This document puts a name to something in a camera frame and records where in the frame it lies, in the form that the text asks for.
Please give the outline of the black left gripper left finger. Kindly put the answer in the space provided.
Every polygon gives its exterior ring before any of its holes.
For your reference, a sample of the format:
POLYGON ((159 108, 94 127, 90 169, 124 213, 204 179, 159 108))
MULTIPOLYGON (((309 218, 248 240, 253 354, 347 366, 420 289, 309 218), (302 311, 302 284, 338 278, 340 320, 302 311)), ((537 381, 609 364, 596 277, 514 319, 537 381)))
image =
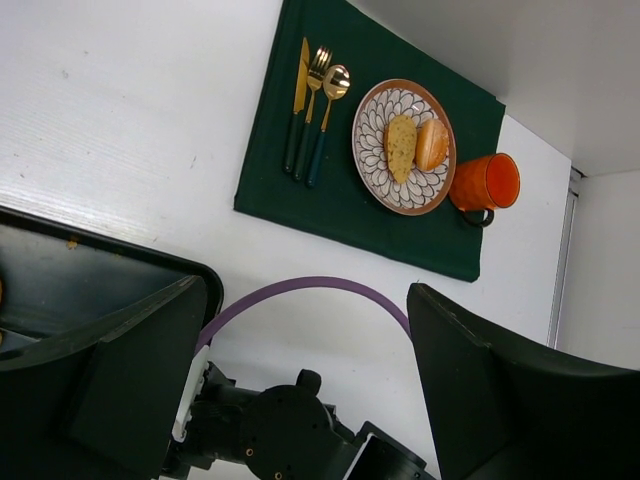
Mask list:
POLYGON ((1 356, 4 479, 160 474, 205 316, 196 276, 1 356))

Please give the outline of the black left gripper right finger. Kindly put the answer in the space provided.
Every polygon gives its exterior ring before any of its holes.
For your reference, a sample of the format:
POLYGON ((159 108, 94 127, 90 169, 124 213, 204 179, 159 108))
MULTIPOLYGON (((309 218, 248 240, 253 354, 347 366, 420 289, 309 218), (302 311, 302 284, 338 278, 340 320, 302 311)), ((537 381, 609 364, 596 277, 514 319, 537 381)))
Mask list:
POLYGON ((639 374, 549 348, 432 287, 407 296, 445 479, 635 479, 639 374))

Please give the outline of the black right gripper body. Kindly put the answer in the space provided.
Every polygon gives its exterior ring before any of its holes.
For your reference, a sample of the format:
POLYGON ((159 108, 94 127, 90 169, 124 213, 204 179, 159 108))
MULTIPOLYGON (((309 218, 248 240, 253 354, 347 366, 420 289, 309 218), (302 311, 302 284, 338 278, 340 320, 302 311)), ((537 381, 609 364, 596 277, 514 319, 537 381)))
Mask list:
POLYGON ((240 388, 208 363, 182 442, 173 440, 162 475, 185 479, 216 461, 260 479, 342 479, 355 460, 355 434, 318 398, 321 376, 303 369, 292 385, 240 388))

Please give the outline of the sesame bun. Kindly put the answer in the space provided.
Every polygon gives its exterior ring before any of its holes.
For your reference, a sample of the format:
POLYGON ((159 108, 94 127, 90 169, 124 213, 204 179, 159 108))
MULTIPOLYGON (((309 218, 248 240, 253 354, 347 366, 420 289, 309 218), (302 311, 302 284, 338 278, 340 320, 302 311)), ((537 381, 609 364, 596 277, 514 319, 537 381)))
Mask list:
POLYGON ((438 119, 429 119, 421 127, 416 145, 415 161, 421 171, 439 166, 446 158, 449 132, 438 119))

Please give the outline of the seeded bread slice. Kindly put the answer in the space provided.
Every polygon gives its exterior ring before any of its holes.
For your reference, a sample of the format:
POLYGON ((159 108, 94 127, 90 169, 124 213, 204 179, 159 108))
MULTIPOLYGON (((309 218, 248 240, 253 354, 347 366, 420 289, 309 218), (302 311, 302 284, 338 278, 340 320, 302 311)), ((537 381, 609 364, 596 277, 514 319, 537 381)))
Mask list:
POLYGON ((384 135, 384 150, 388 168, 394 180, 403 184, 412 169, 417 145, 417 128, 407 115, 390 120, 384 135))

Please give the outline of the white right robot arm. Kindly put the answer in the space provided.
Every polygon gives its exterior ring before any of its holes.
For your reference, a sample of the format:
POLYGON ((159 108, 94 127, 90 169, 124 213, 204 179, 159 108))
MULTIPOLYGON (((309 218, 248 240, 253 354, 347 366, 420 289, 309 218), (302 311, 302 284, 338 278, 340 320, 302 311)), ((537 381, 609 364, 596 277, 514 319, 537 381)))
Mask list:
POLYGON ((426 479, 426 463, 371 422, 342 424, 303 369, 292 385, 240 388, 206 362, 190 372, 161 474, 185 479, 216 461, 259 479, 426 479))

